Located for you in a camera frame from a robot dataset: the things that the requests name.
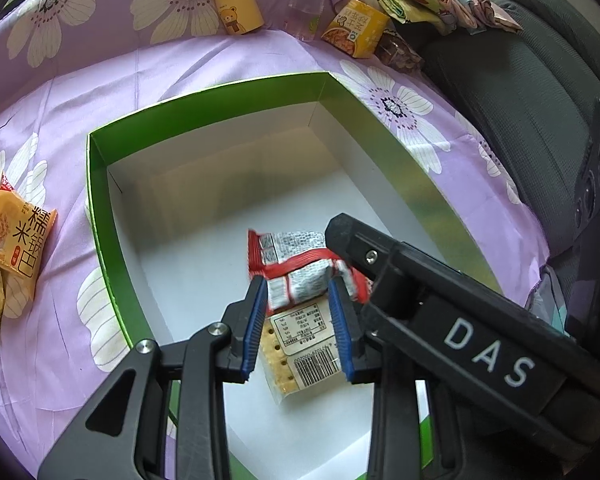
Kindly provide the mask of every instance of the yellow food box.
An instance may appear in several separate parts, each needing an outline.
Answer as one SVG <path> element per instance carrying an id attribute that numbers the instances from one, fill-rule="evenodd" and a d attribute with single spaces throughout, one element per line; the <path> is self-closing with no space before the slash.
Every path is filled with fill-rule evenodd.
<path id="1" fill-rule="evenodd" d="M 350 0 L 338 13 L 322 39 L 352 57 L 371 57 L 389 17 L 379 10 Z"/>

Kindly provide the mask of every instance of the cartoon bear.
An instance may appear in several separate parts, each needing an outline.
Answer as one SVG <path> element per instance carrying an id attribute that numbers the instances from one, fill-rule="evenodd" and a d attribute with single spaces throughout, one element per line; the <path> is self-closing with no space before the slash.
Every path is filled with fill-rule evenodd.
<path id="1" fill-rule="evenodd" d="M 229 34 L 243 34 L 246 32 L 245 28 L 238 23 L 238 14 L 235 12 L 235 7 L 229 7 L 228 9 L 220 11 L 220 17 L 224 22 L 226 31 Z"/>

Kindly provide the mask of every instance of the floral tablecloth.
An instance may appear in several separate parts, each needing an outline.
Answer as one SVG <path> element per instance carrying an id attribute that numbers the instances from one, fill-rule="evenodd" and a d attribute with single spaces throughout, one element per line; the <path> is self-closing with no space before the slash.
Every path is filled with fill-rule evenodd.
<path id="1" fill-rule="evenodd" d="M 85 146 L 88 132 L 138 108 L 329 70 L 433 179 L 504 294 L 523 304 L 537 283 L 548 256 L 540 225 L 480 133 L 423 79 L 275 30 L 286 1 L 258 0 L 270 30 L 243 37 L 224 33 L 213 0 L 28 0 L 0 22 L 0 171 L 58 210 L 35 300 L 10 280 L 0 332 L 0 434 L 33 474 L 128 351 L 85 215 Z"/>

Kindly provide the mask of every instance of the yellow bottle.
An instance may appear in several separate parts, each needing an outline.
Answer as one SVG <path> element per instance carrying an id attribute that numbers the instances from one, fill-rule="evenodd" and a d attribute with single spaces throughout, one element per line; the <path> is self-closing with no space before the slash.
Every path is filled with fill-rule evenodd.
<path id="1" fill-rule="evenodd" d="M 264 25 L 256 0 L 216 0 L 227 33 L 244 34 Z"/>

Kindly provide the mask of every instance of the screw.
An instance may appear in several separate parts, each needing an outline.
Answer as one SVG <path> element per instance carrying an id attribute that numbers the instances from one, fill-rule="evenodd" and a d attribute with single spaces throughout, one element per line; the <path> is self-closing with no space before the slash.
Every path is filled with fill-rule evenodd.
<path id="1" fill-rule="evenodd" d="M 141 354 L 150 354 L 155 349 L 155 341 L 151 339 L 142 339 L 136 344 L 136 350 Z"/>
<path id="2" fill-rule="evenodd" d="M 206 331 L 215 336 L 224 335 L 229 331 L 229 327 L 220 321 L 216 321 L 206 327 Z"/>
<path id="3" fill-rule="evenodd" d="M 371 250 L 370 250 L 370 251 L 369 251 L 369 252 L 368 252 L 368 253 L 365 255 L 365 258 L 366 258 L 366 262 L 367 262 L 369 265 L 373 265 L 373 264 L 376 262 L 376 260 L 378 259 L 378 253 L 376 253 L 376 252 L 375 252 L 373 249 L 371 249 Z"/>

